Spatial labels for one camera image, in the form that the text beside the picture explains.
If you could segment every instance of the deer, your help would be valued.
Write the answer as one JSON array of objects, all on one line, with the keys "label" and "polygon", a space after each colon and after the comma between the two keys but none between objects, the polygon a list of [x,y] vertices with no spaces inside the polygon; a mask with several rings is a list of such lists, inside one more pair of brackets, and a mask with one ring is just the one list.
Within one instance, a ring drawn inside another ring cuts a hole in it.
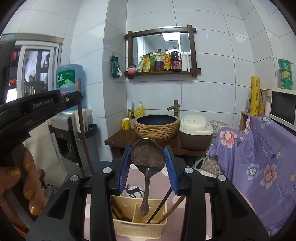
[{"label": "deer", "polygon": [[138,193],[140,193],[141,194],[141,197],[143,197],[143,195],[142,195],[142,193],[144,193],[144,191],[143,190],[141,190],[139,187],[136,187],[136,188],[134,188],[134,189],[129,189],[129,184],[127,184],[126,185],[127,187],[125,188],[125,190],[126,190],[126,192],[129,194],[129,196],[130,197],[134,197],[134,198],[136,198],[136,196],[135,196],[135,193],[136,192],[138,192]]}]

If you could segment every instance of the yellow soap bottle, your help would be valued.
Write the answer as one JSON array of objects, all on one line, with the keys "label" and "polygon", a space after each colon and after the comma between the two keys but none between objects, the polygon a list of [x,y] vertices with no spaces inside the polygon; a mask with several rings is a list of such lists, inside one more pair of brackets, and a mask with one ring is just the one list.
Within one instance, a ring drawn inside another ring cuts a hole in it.
[{"label": "yellow soap bottle", "polygon": [[142,101],[139,101],[139,106],[136,108],[136,117],[145,115],[145,108],[142,104]]}]

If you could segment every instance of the fingernail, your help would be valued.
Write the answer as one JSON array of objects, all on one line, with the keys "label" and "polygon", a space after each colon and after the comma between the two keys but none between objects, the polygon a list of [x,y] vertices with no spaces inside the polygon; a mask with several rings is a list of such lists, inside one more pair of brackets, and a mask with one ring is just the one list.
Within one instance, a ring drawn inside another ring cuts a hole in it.
[{"label": "fingernail", "polygon": [[20,176],[20,169],[18,167],[12,167],[10,169],[10,175],[12,175],[13,177]]},{"label": "fingernail", "polygon": [[25,196],[26,199],[30,200],[32,198],[32,196],[33,196],[33,193],[31,191],[26,191],[24,193],[24,196]]},{"label": "fingernail", "polygon": [[26,164],[26,171],[27,171],[27,172],[30,171],[31,168],[32,168],[31,163],[27,163],[27,164]]},{"label": "fingernail", "polygon": [[37,208],[36,206],[32,206],[30,208],[30,213],[34,216],[39,216],[41,213],[41,210],[39,208]]}]

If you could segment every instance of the purple cloth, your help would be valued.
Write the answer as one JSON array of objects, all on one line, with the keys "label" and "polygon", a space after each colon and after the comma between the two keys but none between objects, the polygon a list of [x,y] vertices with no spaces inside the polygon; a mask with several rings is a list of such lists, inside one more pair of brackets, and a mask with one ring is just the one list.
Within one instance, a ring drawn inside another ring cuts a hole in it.
[{"label": "purple cloth", "polygon": [[251,116],[244,131],[221,128],[209,153],[269,235],[276,234],[296,206],[296,137],[265,116]]}]

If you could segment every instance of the wooden mirror frame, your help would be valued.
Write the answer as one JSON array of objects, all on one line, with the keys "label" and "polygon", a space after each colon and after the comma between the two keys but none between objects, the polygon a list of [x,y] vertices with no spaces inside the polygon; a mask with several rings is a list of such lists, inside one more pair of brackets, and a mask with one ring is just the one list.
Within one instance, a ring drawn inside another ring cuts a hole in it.
[{"label": "wooden mirror frame", "polygon": [[128,41],[128,66],[133,66],[133,38],[143,37],[147,35],[163,34],[163,33],[188,33],[189,34],[189,43],[190,43],[190,52],[191,52],[191,69],[190,72],[187,71],[156,71],[149,73],[135,73],[129,74],[127,71],[124,72],[125,76],[128,76],[129,79],[133,79],[134,76],[139,75],[156,75],[156,74],[191,74],[192,77],[197,77],[197,74],[201,73],[201,69],[197,68],[196,63],[196,53],[195,53],[195,43],[194,35],[196,33],[196,28],[193,28],[191,24],[187,24],[187,27],[181,28],[156,28],[140,32],[128,31],[128,34],[124,36]]}]

